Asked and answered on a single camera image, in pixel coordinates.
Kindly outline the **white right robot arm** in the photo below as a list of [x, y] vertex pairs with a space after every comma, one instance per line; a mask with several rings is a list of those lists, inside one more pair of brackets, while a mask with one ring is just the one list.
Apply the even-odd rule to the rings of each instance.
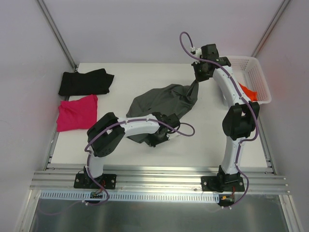
[[213, 78], [227, 102], [222, 127], [226, 135], [225, 155], [216, 176], [204, 177], [202, 182], [211, 191], [244, 191], [239, 164], [246, 141], [256, 128], [260, 106], [242, 90], [227, 57], [220, 57], [215, 44], [192, 47], [192, 63], [198, 82]]

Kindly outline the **grey t shirt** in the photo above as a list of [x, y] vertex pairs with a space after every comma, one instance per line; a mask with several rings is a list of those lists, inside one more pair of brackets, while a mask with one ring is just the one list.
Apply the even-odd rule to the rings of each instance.
[[163, 115], [176, 114], [180, 119], [187, 114], [198, 99], [199, 84], [193, 81], [189, 86], [171, 84], [154, 88], [134, 98], [126, 117], [139, 117], [159, 112]]

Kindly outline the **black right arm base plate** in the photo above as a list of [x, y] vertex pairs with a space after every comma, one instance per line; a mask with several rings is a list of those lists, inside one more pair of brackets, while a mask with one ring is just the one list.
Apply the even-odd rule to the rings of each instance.
[[243, 178], [240, 173], [236, 174], [220, 174], [216, 176], [202, 176], [201, 187], [203, 191], [213, 192], [244, 192], [245, 187], [243, 184]]

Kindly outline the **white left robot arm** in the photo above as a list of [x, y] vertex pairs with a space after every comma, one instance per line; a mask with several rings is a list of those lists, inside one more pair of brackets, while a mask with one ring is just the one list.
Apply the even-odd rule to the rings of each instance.
[[84, 150], [88, 158], [80, 181], [87, 188], [101, 185], [104, 179], [103, 158], [110, 155], [123, 138], [156, 147], [177, 133], [180, 125], [175, 114], [167, 116], [154, 112], [146, 116], [118, 118], [113, 112], [107, 113], [87, 131], [88, 144]]

